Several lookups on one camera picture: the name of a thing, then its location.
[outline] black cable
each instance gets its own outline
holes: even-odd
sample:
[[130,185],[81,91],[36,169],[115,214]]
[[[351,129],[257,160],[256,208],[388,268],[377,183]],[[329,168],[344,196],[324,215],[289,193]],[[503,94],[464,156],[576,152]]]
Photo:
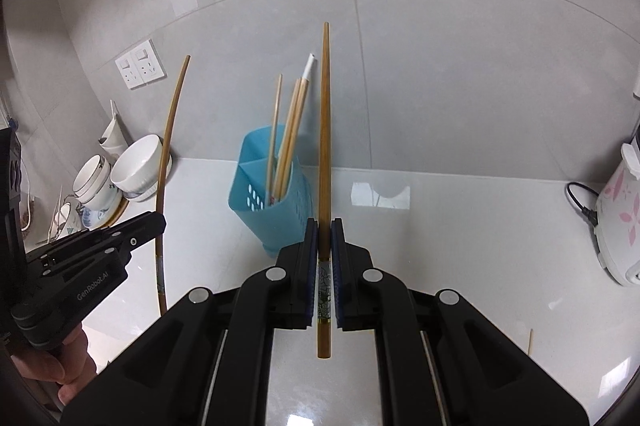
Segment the black cable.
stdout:
[[595,195],[596,197],[598,197],[600,194],[596,190],[591,189],[589,186],[585,186],[580,182],[569,182],[566,185],[566,192],[569,195],[569,197],[574,201],[574,204],[578,207],[578,209],[580,209],[580,212],[586,217],[586,219],[589,220],[589,223],[594,227],[596,227],[596,225],[598,224],[598,213],[593,209],[589,209],[588,207],[585,207],[584,205],[582,205],[580,201],[577,198],[575,198],[575,195],[572,193],[571,186],[581,187],[582,189],[590,192],[592,195]]

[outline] human hand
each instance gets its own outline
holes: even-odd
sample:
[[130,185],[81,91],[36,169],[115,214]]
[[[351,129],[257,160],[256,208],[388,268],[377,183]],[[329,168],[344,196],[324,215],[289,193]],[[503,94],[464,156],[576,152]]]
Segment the human hand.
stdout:
[[49,352],[25,347],[11,359],[23,377],[61,384],[58,398],[67,405],[96,376],[95,362],[86,351],[87,345],[87,336],[78,325],[62,342],[58,358]]

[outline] white countertop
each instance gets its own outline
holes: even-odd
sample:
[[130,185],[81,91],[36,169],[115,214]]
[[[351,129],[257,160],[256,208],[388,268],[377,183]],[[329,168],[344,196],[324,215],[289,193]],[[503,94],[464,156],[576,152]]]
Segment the white countertop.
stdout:
[[[228,208],[235,168],[175,161],[165,200],[169,305],[195,286],[238,287],[273,265]],[[313,181],[315,171],[307,172]],[[369,249],[374,265],[407,287],[456,289],[523,350],[534,329],[533,359],[592,424],[640,365],[640,289],[621,287],[600,268],[563,183],[338,169],[332,202],[347,241]],[[155,199],[129,204],[122,219],[154,207]],[[100,366],[159,316],[152,243],[134,251],[127,271],[84,321]],[[267,424],[286,426],[290,415],[323,426],[381,424],[373,333],[334,331],[332,358],[319,360],[315,330],[277,330]]]

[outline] bamboo chopstick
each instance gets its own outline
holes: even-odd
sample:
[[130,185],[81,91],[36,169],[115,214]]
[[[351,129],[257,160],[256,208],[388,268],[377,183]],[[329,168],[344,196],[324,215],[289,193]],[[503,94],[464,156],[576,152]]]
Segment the bamboo chopstick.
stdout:
[[529,346],[527,346],[527,355],[531,357],[531,350],[533,349],[533,329],[529,330]]
[[265,199],[267,205],[271,205],[271,190],[273,188],[273,159],[276,150],[276,135],[278,132],[278,115],[280,113],[280,94],[282,92],[282,74],[278,78],[276,89],[276,105],[273,109],[273,120],[271,121],[271,136],[269,137],[269,155],[267,157],[267,186]]
[[[186,56],[175,85],[174,97],[171,99],[169,117],[166,119],[164,127],[164,139],[162,140],[162,155],[160,156],[160,169],[158,171],[158,192],[156,193],[156,212],[164,213],[164,187],[166,185],[166,165],[169,161],[169,150],[171,146],[171,134],[174,131],[175,112],[178,109],[178,100],[182,91],[182,83],[187,73],[187,67],[191,56]],[[156,282],[158,283],[158,305],[160,315],[166,312],[166,294],[164,292],[164,257],[162,252],[162,234],[156,237]]]
[[302,120],[302,110],[305,108],[306,90],[308,89],[309,81],[302,79],[300,81],[300,89],[298,91],[298,99],[296,100],[296,107],[293,113],[293,122],[291,124],[291,133],[289,135],[289,142],[287,143],[287,155],[284,157],[284,174],[282,183],[280,184],[280,192],[277,193],[278,200],[284,198],[289,189],[289,175],[291,172],[291,163],[293,162],[293,154],[296,149],[296,140],[298,139],[298,130],[300,129],[300,121]]
[[289,105],[289,113],[287,114],[287,123],[284,126],[284,135],[282,142],[280,143],[280,150],[278,151],[278,166],[276,167],[276,181],[273,186],[273,198],[274,202],[280,200],[278,194],[282,190],[282,184],[284,182],[284,170],[286,166],[285,158],[289,152],[289,141],[291,138],[291,131],[293,129],[293,117],[296,112],[296,105],[298,103],[298,96],[300,94],[301,80],[296,80],[296,85],[293,88],[293,94],[291,95],[291,103]]
[[331,65],[329,23],[322,34],[318,174],[318,358],[331,357]]

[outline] wall socket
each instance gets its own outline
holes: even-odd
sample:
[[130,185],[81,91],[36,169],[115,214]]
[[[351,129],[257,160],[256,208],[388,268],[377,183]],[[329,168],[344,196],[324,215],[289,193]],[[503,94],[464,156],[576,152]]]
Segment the wall socket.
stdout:
[[166,77],[151,40],[120,56],[116,65],[129,89]]
[[118,71],[120,75],[124,79],[124,82],[127,85],[127,88],[135,88],[136,86],[140,86],[141,84],[145,84],[138,73],[138,69],[133,64],[131,59],[131,53],[127,52],[126,54],[120,56],[116,59],[116,66],[118,67]]

